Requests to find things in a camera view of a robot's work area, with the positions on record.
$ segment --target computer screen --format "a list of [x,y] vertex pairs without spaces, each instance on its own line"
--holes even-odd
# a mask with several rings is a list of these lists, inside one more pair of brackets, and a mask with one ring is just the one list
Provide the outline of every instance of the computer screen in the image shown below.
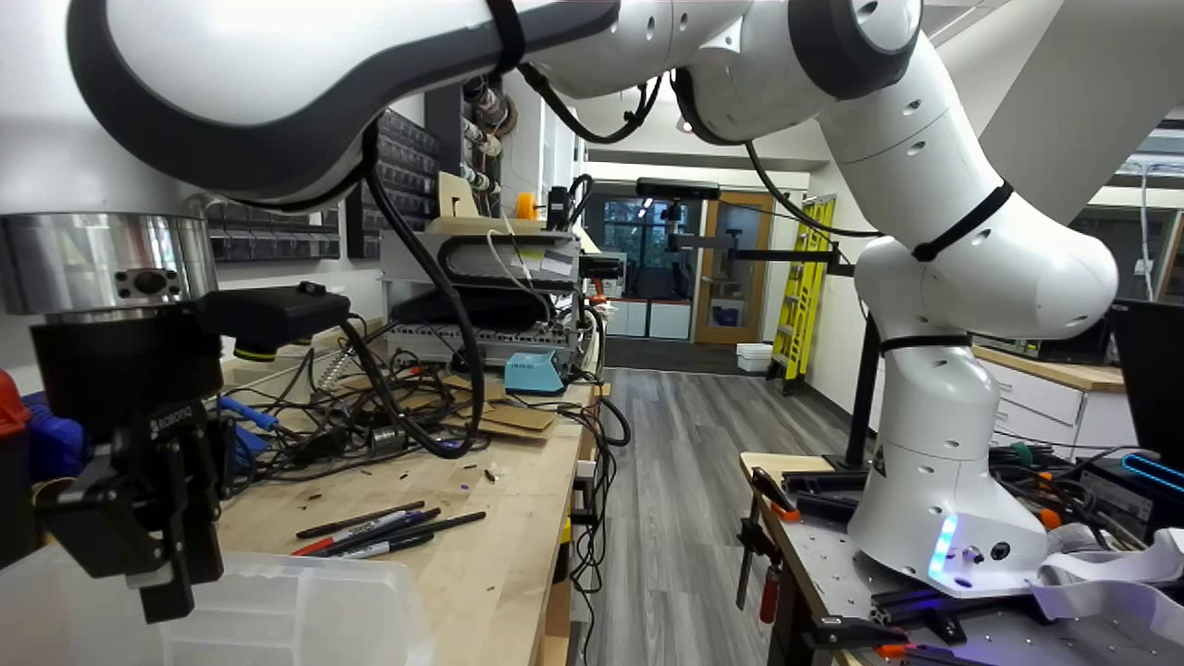
[[1127,298],[1115,303],[1115,314],[1141,446],[1184,469],[1184,308]]

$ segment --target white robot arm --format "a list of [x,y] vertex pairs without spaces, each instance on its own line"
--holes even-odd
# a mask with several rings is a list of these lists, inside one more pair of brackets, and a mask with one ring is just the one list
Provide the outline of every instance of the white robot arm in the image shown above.
[[[341,196],[385,102],[513,50],[506,7],[19,0],[0,22],[6,308],[49,314],[49,346],[73,342],[61,328],[86,342],[94,321],[153,328],[185,314],[215,281],[176,180],[270,207]],[[513,11],[524,60],[569,95],[678,68],[682,112],[702,141],[823,120],[856,200],[892,238],[857,263],[892,351],[884,454],[850,533],[950,596],[1018,592],[1048,539],[988,481],[997,387],[958,337],[1071,337],[1115,298],[1115,259],[988,168],[923,36],[923,0],[518,0]]]

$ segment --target wooden workbench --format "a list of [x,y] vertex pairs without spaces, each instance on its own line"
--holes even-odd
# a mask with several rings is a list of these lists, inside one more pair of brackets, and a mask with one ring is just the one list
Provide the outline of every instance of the wooden workbench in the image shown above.
[[[566,392],[569,403],[587,403],[587,397],[585,386]],[[375,562],[410,568],[438,666],[566,662],[566,586],[551,586],[551,578],[581,435],[577,422],[560,418],[546,445],[496,441],[465,457],[413,451],[324,481],[270,481],[227,508],[223,549],[294,551],[295,530],[410,501],[440,508],[444,517],[486,511],[486,520]]]
[[1116,367],[1078,367],[1078,364],[1040,364],[1025,354],[1005,354],[997,346],[974,346],[976,358],[999,364],[1032,376],[1048,376],[1082,392],[1126,392],[1120,371]]

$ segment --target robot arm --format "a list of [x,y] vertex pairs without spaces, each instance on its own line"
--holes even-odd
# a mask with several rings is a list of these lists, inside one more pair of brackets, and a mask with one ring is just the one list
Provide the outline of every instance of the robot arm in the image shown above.
[[[678,68],[682,112],[702,141],[754,141],[823,112],[850,194],[894,238],[875,244],[857,263],[857,290],[882,334],[904,342],[887,354],[887,397],[894,398],[884,407],[882,441],[884,451],[905,454],[887,465],[919,469],[933,490],[919,491],[912,472],[884,472],[884,481],[875,472],[875,501],[856,517],[856,535],[875,560],[937,582],[925,568],[933,554],[925,545],[945,533],[945,513],[1005,503],[997,490],[976,483],[997,392],[967,351],[912,346],[912,342],[967,328],[1083,328],[1115,295],[1111,254],[999,190],[945,64],[923,36],[923,0],[518,0],[513,7],[524,60],[563,94],[613,94]],[[25,102],[15,112],[5,107],[10,99],[0,99],[0,238],[15,244],[10,238],[28,231],[33,216],[43,231],[33,234],[33,249],[49,259],[69,252],[73,266],[80,254],[96,266],[96,284],[112,281],[109,263],[96,263],[112,252],[90,244],[102,231],[123,231],[94,222],[94,216],[112,216],[112,200],[120,216],[164,216],[165,178],[270,207],[333,200],[358,180],[361,132],[385,102],[486,74],[502,57],[502,32],[486,0],[438,0],[431,11],[398,0],[19,0],[6,25],[19,28],[0,28],[0,43],[25,42],[33,25],[36,50],[43,50],[36,78],[78,83],[78,90],[54,90],[68,95],[61,102],[15,99]],[[96,194],[120,196],[6,190],[33,147],[25,155],[5,147],[43,120],[102,147],[80,168],[96,178]],[[102,180],[100,168],[112,160],[141,178]],[[68,222],[86,222],[90,242],[54,238]],[[123,263],[185,281],[175,254],[128,252]],[[205,281],[194,290],[185,281],[176,295],[128,291],[120,298],[61,290],[68,295],[43,298],[25,284],[19,281],[6,303],[52,314],[49,328],[86,327],[94,311],[137,314],[125,327],[158,328],[141,314],[176,314],[205,290]],[[923,551],[900,549],[900,533],[884,535],[900,513],[925,513],[912,539]],[[1010,503],[997,513],[1005,513],[1005,524],[976,524],[988,535],[974,539],[1005,533],[1020,554],[1010,562],[1030,565],[1040,554],[1030,520]]]

